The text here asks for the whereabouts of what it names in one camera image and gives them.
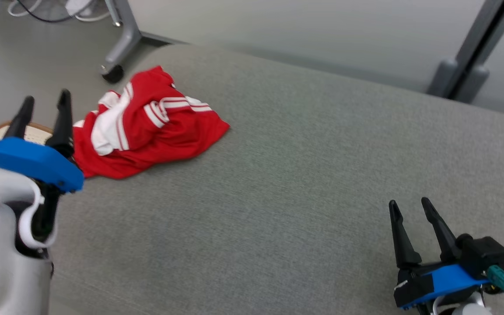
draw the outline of black wheel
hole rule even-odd
[[[124,78],[124,69],[122,66],[117,64],[108,73],[103,74],[102,78],[111,84],[118,83],[122,78]]]

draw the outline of gray carpeted surface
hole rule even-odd
[[[456,235],[504,244],[504,114],[209,48],[139,69],[156,64],[232,128],[64,198],[54,293],[81,313],[402,314],[390,199],[424,261],[439,249],[422,196]]]

